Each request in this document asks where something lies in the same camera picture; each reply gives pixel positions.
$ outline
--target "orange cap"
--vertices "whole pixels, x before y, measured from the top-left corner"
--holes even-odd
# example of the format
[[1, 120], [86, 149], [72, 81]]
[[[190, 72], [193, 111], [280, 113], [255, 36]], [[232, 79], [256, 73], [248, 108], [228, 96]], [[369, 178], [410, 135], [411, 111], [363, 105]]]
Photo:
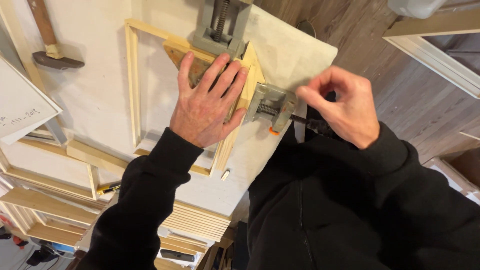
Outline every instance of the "orange cap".
[[275, 135], [275, 136], [280, 135], [280, 132], [275, 132], [275, 131], [273, 131], [273, 128], [272, 128], [272, 127], [270, 127], [270, 128], [268, 129], [268, 131], [270, 131], [270, 133], [273, 134], [273, 135]]

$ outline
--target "wooden handle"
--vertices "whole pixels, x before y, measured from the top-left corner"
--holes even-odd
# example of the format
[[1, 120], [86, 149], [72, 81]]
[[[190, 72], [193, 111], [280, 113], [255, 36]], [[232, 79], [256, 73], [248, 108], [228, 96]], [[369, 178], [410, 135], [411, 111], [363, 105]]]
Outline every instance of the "wooden handle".
[[56, 59], [62, 58], [45, 2], [43, 0], [27, 0], [27, 2], [47, 49], [47, 55]]

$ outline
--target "hand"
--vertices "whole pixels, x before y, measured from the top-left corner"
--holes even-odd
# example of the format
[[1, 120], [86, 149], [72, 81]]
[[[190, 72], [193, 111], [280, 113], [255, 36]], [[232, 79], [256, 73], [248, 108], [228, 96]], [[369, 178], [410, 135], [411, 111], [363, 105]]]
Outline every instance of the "hand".
[[241, 124], [247, 113], [244, 108], [234, 112], [228, 123], [224, 123], [224, 119], [243, 89], [248, 70], [241, 67], [239, 61], [232, 62], [209, 91], [220, 70], [230, 60], [228, 54], [222, 53], [205, 72], [198, 86], [191, 89], [188, 74], [193, 59], [194, 55], [189, 51], [180, 66], [179, 99], [170, 120], [170, 129], [192, 144], [205, 148], [225, 139]]
[[[336, 102], [325, 100], [335, 91]], [[372, 85], [364, 77], [331, 66], [297, 89], [297, 96], [317, 109], [332, 129], [359, 149], [372, 145], [380, 134]]]

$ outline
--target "black sleeve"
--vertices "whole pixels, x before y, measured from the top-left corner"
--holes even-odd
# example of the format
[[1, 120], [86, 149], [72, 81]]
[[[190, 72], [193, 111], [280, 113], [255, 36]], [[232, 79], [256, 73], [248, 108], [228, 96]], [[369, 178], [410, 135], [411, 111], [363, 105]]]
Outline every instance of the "black sleeve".
[[[390, 250], [402, 250], [386, 257], [410, 269], [478, 269], [477, 204], [450, 188], [441, 173], [421, 166], [416, 149], [383, 123], [379, 139], [361, 153], [369, 161], [384, 242], [392, 243]], [[405, 251], [409, 257], [399, 258]]]
[[166, 128], [149, 156], [127, 166], [119, 201], [98, 219], [77, 269], [155, 269], [158, 227], [172, 213], [175, 190], [190, 180], [188, 171], [202, 152]]

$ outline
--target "hammer head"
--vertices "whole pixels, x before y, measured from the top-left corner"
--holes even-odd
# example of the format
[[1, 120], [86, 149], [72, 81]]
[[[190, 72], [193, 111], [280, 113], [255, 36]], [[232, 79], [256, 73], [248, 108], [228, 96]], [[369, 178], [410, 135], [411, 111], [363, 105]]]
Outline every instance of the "hammer head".
[[66, 70], [67, 68], [81, 68], [85, 66], [84, 62], [66, 57], [62, 57], [60, 59], [51, 58], [47, 56], [44, 51], [34, 52], [32, 55], [37, 64], [54, 69]]

